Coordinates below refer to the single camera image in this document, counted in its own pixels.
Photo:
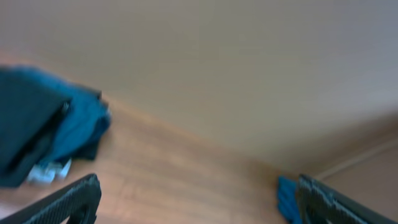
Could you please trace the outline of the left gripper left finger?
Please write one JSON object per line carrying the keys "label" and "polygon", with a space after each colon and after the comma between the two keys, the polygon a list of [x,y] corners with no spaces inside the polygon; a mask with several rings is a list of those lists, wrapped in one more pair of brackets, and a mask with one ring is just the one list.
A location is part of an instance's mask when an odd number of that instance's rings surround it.
{"label": "left gripper left finger", "polygon": [[19,210],[1,224],[94,224],[101,200],[96,174],[88,174],[53,194]]}

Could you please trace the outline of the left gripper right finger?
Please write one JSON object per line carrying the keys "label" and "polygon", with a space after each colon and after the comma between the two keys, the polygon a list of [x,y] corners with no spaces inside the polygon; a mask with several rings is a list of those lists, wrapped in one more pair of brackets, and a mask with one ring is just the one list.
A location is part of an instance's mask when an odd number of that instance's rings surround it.
{"label": "left gripper right finger", "polygon": [[308,175],[299,176],[296,199],[306,224],[397,224]]}

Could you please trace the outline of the black t-shirt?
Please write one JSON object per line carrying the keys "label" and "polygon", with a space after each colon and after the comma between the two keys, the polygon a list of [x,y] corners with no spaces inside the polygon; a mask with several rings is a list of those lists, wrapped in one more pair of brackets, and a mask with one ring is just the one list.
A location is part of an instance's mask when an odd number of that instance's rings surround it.
{"label": "black t-shirt", "polygon": [[52,148],[71,98],[1,68],[1,187],[21,185]]}

